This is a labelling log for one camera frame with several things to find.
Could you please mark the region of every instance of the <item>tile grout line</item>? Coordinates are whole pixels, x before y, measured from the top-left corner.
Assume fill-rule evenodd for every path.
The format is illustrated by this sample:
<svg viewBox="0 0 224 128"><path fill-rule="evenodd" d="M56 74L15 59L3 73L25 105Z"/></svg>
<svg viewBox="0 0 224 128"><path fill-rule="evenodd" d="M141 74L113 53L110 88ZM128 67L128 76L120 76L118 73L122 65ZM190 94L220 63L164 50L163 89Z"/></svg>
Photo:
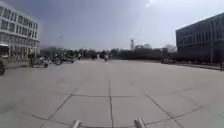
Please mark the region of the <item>tile grout line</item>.
<svg viewBox="0 0 224 128"><path fill-rule="evenodd" d="M109 73L107 73L107 79L108 79L109 99L110 99L110 118L112 122L112 128L114 128L113 105L112 105L112 97L111 97L111 80L110 80Z"/></svg>
<svg viewBox="0 0 224 128"><path fill-rule="evenodd" d="M79 89L80 87L78 87L78 88L76 88L73 92L72 92L72 94L73 93L75 93L78 89ZM45 120L42 124L41 124L41 126L40 126L40 128L43 128L43 126L58 112L58 110L59 109L61 109L64 105L65 105L65 103L72 97L72 94L70 94L63 102L62 102L62 104L48 117L48 119L47 120Z"/></svg>
<svg viewBox="0 0 224 128"><path fill-rule="evenodd" d="M179 127L184 128L175 118L173 118L167 111L165 111L154 99L152 99L149 95L145 94L147 98L149 98L158 108L160 108L164 113L166 113L169 118L171 118Z"/></svg>

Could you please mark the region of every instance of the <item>window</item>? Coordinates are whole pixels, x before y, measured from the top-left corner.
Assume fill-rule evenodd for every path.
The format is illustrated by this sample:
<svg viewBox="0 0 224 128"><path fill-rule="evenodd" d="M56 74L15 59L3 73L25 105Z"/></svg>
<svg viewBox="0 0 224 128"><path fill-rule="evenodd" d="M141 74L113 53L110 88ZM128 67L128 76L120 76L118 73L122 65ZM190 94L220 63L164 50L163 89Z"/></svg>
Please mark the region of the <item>window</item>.
<svg viewBox="0 0 224 128"><path fill-rule="evenodd" d="M10 24L9 24L9 31L10 31L10 32L14 32L14 30L15 30L15 24L10 23Z"/></svg>
<svg viewBox="0 0 224 128"><path fill-rule="evenodd" d="M11 11L9 9L5 8L3 17L9 19L10 18L10 14L11 14Z"/></svg>
<svg viewBox="0 0 224 128"><path fill-rule="evenodd" d="M37 38L37 32L35 32L35 38Z"/></svg>
<svg viewBox="0 0 224 128"><path fill-rule="evenodd" d="M0 16L2 16L3 7L0 6Z"/></svg>
<svg viewBox="0 0 224 128"><path fill-rule="evenodd" d="M17 25L16 26L16 33L18 33L19 32L19 26Z"/></svg>
<svg viewBox="0 0 224 128"><path fill-rule="evenodd" d="M12 15L11 15L11 18L10 18L10 20L12 20L13 21L13 18L14 18L14 12L12 12Z"/></svg>
<svg viewBox="0 0 224 128"><path fill-rule="evenodd" d="M208 32L205 33L205 40L208 41Z"/></svg>
<svg viewBox="0 0 224 128"><path fill-rule="evenodd" d="M31 35L32 35L32 31L31 30L28 30L28 37L31 37Z"/></svg>
<svg viewBox="0 0 224 128"><path fill-rule="evenodd" d="M211 40L211 32L208 32L208 40Z"/></svg>
<svg viewBox="0 0 224 128"><path fill-rule="evenodd" d="M20 26L19 27L19 34L21 34L22 33L22 27Z"/></svg>
<svg viewBox="0 0 224 128"><path fill-rule="evenodd" d="M1 25L1 29L2 30L7 30L8 29L8 22L5 20L2 20L2 25Z"/></svg>
<svg viewBox="0 0 224 128"><path fill-rule="evenodd" d="M14 15L14 21L16 22L16 19L17 19L17 14L15 13Z"/></svg>
<svg viewBox="0 0 224 128"><path fill-rule="evenodd" d="M22 35L25 35L25 28L23 27L23 29L22 29Z"/></svg>
<svg viewBox="0 0 224 128"><path fill-rule="evenodd" d="M34 37L34 31L32 31L32 38Z"/></svg>
<svg viewBox="0 0 224 128"><path fill-rule="evenodd" d="M27 18L23 18L23 25L25 25L25 26L28 25L28 19Z"/></svg>
<svg viewBox="0 0 224 128"><path fill-rule="evenodd" d="M20 23L20 24L23 23L23 16L19 16L18 23Z"/></svg>
<svg viewBox="0 0 224 128"><path fill-rule="evenodd" d="M35 29L36 28L36 23L33 23L33 29Z"/></svg>
<svg viewBox="0 0 224 128"><path fill-rule="evenodd" d="M33 21L30 21L30 26L29 26L30 28L32 28L33 27Z"/></svg>

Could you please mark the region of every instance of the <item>sidewalk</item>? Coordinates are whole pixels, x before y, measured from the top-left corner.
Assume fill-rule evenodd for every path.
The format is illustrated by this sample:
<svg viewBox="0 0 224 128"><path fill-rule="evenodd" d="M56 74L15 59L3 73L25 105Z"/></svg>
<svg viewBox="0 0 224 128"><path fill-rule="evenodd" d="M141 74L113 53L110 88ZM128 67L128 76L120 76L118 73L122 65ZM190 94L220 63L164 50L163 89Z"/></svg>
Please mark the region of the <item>sidewalk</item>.
<svg viewBox="0 0 224 128"><path fill-rule="evenodd" d="M27 67L28 66L28 61L17 61L17 62L10 62L8 64L8 69L15 69L15 68L20 68L20 67Z"/></svg>
<svg viewBox="0 0 224 128"><path fill-rule="evenodd" d="M186 66L186 67L194 67L194 68L203 68L203 69L211 69L211 70L220 70L220 66L215 65L196 65L196 64L175 64L177 66Z"/></svg>

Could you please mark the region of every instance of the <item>distant building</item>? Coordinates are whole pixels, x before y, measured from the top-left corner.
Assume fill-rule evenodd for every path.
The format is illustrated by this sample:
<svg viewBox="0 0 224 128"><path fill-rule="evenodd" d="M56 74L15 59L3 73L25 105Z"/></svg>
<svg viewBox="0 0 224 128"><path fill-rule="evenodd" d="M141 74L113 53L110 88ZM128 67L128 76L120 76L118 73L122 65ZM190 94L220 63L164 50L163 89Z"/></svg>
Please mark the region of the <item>distant building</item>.
<svg viewBox="0 0 224 128"><path fill-rule="evenodd" d="M131 50L135 49L135 42L134 39L131 39Z"/></svg>
<svg viewBox="0 0 224 128"><path fill-rule="evenodd" d="M224 13L176 30L178 55L201 61L224 57Z"/></svg>
<svg viewBox="0 0 224 128"><path fill-rule="evenodd" d="M10 54L39 53L40 26L39 21L0 1L0 44L8 44Z"/></svg>
<svg viewBox="0 0 224 128"><path fill-rule="evenodd" d="M144 49L144 46L143 45L136 45L135 49Z"/></svg>
<svg viewBox="0 0 224 128"><path fill-rule="evenodd" d="M144 44L144 49L152 49L151 45L150 44Z"/></svg>

